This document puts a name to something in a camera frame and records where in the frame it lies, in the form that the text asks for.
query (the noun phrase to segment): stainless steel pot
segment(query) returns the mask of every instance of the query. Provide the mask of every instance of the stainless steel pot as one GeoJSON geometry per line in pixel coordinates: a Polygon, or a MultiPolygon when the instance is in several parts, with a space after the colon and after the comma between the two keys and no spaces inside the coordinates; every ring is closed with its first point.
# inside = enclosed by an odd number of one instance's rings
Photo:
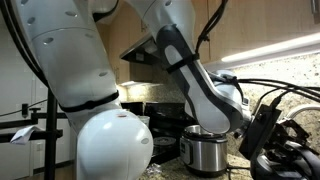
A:
{"type": "Polygon", "coordinates": [[[226,136],[209,133],[199,125],[189,126],[180,139],[180,157],[191,173],[219,176],[227,169],[226,136]]]}

